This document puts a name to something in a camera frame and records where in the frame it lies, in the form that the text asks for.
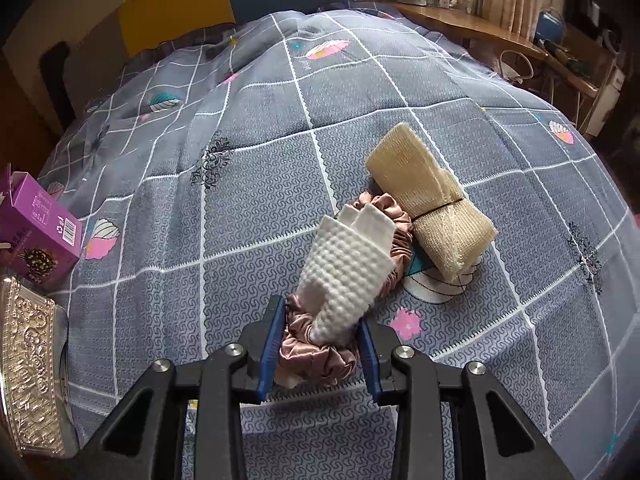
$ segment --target pink satin scrunchie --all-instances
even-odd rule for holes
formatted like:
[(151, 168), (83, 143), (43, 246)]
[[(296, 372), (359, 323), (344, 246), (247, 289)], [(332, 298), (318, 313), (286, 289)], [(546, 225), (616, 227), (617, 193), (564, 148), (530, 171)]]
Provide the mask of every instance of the pink satin scrunchie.
[[(396, 288), (404, 271), (411, 265), (411, 218), (389, 193), (372, 196), (371, 193), (363, 192), (353, 206), (362, 209), (366, 204), (377, 207), (396, 224), (394, 243), (389, 253), (396, 266), (378, 295), (379, 298), (384, 298)], [(336, 348), (333, 345), (316, 346), (310, 343), (308, 338), (313, 319), (314, 317), (302, 308), (295, 294), (287, 296), (287, 322), (276, 366), (276, 383), (288, 388), (304, 381), (335, 386), (338, 381), (347, 378), (353, 372), (358, 362), (355, 340), (351, 339), (345, 348)]]

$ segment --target gold ornate box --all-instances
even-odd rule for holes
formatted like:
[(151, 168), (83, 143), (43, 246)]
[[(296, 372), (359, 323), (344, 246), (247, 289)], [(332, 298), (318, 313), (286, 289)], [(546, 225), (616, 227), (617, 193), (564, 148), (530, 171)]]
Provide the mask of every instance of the gold ornate box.
[(78, 450), (66, 389), (66, 311), (0, 277), (0, 390), (4, 425), (20, 454)]

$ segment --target bedspread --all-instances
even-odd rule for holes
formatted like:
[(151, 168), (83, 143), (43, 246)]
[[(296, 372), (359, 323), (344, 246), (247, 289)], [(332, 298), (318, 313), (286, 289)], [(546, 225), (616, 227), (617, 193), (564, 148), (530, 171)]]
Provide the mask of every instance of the bedspread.
[[(374, 315), (435, 361), (485, 362), (575, 477), (596, 478), (640, 416), (626, 203), (556, 108), (390, 7), (352, 6), (145, 51), (52, 153), (39, 182), (84, 227), (52, 295), (81, 442), (152, 360), (205, 358), (293, 291), (322, 215), (375, 192), (364, 158), (405, 121), (499, 234), (457, 284), (417, 259)], [(241, 416), (251, 479), (389, 477), (396, 410), (359, 369), (335, 388), (276, 387)]]

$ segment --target wooden tabletop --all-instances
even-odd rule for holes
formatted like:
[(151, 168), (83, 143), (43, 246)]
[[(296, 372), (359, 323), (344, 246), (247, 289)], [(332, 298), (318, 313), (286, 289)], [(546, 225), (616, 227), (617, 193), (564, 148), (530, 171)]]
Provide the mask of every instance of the wooden tabletop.
[(551, 54), (545, 59), (545, 64), (580, 93), (592, 98), (598, 95), (597, 86), (575, 75)]
[(405, 17), (418, 25), (424, 25), (430, 30), (443, 32), (448, 36), (455, 36), (470, 40), (485, 40), (498, 44), (504, 49), (521, 52), (536, 59), (549, 57), (545, 50), (536, 47), (525, 38), (500, 28), (495, 23), (483, 18), (465, 14), (460, 10), (441, 9), (439, 7), (423, 7), (409, 4), (392, 4)]

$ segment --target black elastic band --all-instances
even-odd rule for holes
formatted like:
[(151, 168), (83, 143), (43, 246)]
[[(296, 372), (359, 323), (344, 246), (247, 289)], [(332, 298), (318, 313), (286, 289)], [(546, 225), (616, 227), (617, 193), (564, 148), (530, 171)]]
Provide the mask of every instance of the black elastic band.
[(415, 218), (411, 218), (411, 222), (412, 222), (412, 223), (415, 223), (415, 222), (417, 222), (420, 218), (422, 218), (422, 217), (423, 217), (423, 216), (425, 216), (425, 215), (428, 215), (429, 213), (433, 213), (434, 211), (437, 211), (438, 209), (442, 209), (443, 207), (446, 207), (447, 205), (455, 204), (456, 202), (462, 202), (463, 200), (464, 200), (464, 197), (459, 198), (459, 199), (457, 199), (457, 200), (454, 200), (453, 202), (447, 202), (446, 204), (439, 205), (438, 207), (436, 207), (436, 208), (434, 208), (434, 209), (431, 209), (431, 210), (429, 210), (429, 211), (427, 211), (427, 212), (425, 212), (425, 213), (420, 213), (417, 217), (415, 217)]

